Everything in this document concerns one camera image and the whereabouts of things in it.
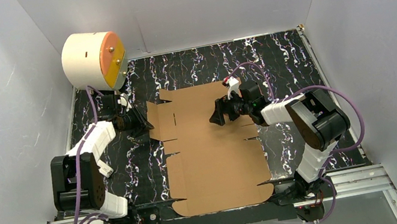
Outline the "brown cardboard box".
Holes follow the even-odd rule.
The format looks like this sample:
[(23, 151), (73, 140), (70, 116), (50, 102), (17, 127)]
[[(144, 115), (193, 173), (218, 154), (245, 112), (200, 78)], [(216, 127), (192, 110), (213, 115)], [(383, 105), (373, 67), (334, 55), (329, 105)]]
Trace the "brown cardboard box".
[(150, 138), (163, 144), (172, 208), (184, 217), (260, 204), (273, 194), (271, 172), (248, 116), (210, 123), (221, 82), (159, 90), (147, 103)]

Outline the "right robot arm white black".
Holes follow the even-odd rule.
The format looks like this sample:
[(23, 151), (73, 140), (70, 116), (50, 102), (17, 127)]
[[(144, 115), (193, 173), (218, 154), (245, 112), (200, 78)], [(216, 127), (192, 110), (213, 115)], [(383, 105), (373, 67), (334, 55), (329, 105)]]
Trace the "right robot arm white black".
[(224, 126), (226, 120), (235, 121), (248, 116), (259, 126), (294, 123), (305, 141), (301, 162), (294, 173), (294, 183), (270, 200), (282, 198), (312, 199), (325, 183), (327, 161), (338, 140), (350, 129), (347, 114), (333, 101), (327, 86), (309, 86), (285, 99), (269, 102), (253, 81), (239, 82), (226, 78), (222, 85), (227, 93), (214, 102), (209, 122)]

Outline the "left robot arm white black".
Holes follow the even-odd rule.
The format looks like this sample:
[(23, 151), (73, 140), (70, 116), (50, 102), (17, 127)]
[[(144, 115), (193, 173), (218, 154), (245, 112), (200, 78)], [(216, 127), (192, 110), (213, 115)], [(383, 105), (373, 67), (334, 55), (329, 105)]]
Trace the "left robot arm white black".
[(104, 115), (94, 115), (86, 133), (63, 156), (50, 163), (53, 200), (58, 211), (89, 213), (108, 224), (140, 224), (133, 202), (105, 189), (113, 169), (102, 159), (117, 133), (141, 136), (153, 125), (133, 106), (126, 94), (101, 97)]

